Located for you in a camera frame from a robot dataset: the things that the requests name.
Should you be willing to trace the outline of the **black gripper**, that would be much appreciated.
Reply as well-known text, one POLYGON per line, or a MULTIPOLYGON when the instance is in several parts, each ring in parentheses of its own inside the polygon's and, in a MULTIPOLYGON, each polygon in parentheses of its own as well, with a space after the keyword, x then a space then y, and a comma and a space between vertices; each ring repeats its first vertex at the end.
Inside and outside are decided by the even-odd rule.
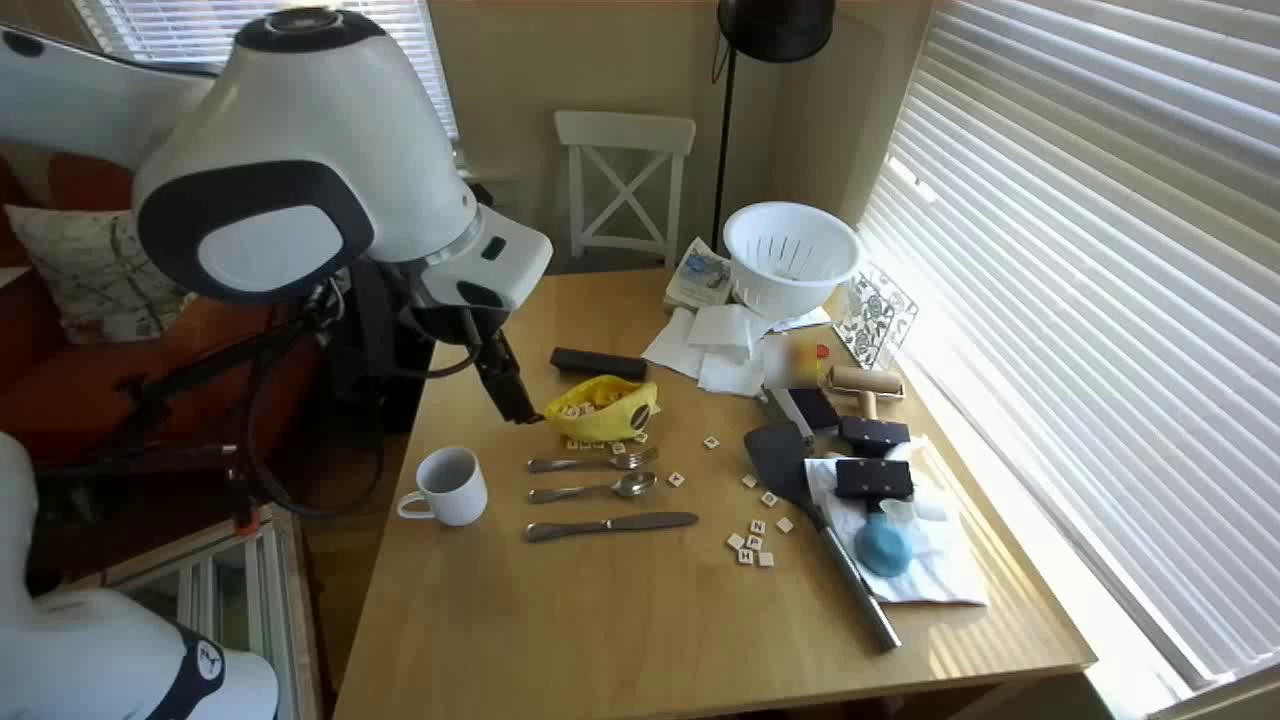
POLYGON ((500 306, 442 306, 432 296, 413 299, 413 326, 432 344, 457 344, 458 362, 448 372, 474 370, 494 414, 512 425, 535 425, 540 409, 527 397, 519 362, 502 339, 508 313, 500 306))

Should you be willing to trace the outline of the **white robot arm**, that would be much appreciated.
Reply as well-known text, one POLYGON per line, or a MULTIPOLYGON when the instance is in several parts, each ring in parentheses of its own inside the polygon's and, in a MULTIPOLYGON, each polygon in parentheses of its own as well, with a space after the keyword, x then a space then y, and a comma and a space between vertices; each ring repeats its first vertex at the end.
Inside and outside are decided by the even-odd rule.
POLYGON ((198 296, 282 299, 380 264, 415 315, 448 322, 500 417, 535 417, 502 322, 553 242, 474 200, 374 21, 263 14, 215 74, 4 33, 0 135, 125 170, 148 262, 198 296))

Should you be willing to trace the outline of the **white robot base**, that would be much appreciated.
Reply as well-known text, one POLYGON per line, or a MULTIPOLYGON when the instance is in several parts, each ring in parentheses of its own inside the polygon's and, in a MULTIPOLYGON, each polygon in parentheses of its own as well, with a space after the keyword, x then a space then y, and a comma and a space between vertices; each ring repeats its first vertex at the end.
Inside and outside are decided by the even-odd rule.
POLYGON ((277 720, 279 682, 125 593, 26 593, 35 470, 0 438, 0 720, 277 720))

